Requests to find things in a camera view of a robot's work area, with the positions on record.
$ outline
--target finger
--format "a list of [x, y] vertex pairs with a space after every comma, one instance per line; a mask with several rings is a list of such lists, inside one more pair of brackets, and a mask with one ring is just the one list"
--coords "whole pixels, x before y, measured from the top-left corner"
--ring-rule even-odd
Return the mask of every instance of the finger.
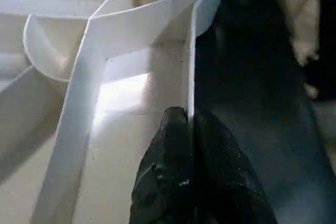
[[186, 224], [193, 209], [193, 166], [185, 111], [169, 108], [139, 165], [130, 223]]

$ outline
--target black rubber glove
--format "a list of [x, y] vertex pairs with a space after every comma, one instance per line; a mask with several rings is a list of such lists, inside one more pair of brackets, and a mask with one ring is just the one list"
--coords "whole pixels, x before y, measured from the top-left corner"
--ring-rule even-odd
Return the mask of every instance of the black rubber glove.
[[277, 223], [249, 159], [214, 115], [194, 120], [198, 205], [218, 223]]
[[165, 111], [139, 166], [130, 224], [187, 224], [194, 212], [194, 146], [183, 108]]

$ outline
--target gloved hand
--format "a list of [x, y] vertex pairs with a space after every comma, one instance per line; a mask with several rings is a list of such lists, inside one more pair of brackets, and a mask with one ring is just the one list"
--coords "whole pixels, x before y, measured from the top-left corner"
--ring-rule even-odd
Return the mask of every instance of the gloved hand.
[[183, 108], [165, 111], [139, 165], [130, 224], [186, 224], [193, 214], [194, 146]]
[[188, 224], [196, 207], [219, 224], [277, 223], [249, 159], [217, 117], [197, 112], [192, 139], [184, 110], [169, 108], [140, 163], [130, 224]]

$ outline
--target white plastic tray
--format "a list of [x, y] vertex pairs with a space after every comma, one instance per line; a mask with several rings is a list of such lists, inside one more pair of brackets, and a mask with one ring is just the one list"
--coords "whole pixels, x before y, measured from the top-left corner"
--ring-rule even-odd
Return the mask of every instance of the white plastic tray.
[[0, 0], [0, 62], [15, 66], [0, 92], [1, 222], [128, 222], [164, 110], [193, 115], [195, 39], [219, 2]]

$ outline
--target black fabric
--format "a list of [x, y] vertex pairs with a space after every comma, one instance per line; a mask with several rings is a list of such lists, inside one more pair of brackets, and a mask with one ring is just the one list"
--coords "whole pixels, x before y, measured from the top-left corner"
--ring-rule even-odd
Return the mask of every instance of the black fabric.
[[198, 206], [218, 223], [276, 224], [263, 187], [232, 133], [206, 111], [195, 115]]
[[132, 192], [131, 224], [204, 223], [196, 208], [224, 223], [276, 224], [248, 158], [231, 132], [196, 114], [194, 139], [182, 108], [169, 108], [146, 151]]
[[165, 111], [139, 165], [130, 224], [186, 224], [194, 211], [194, 146], [182, 108]]
[[223, 0], [196, 42], [195, 104], [235, 136], [279, 224], [331, 224], [334, 174], [289, 37], [276, 0]]

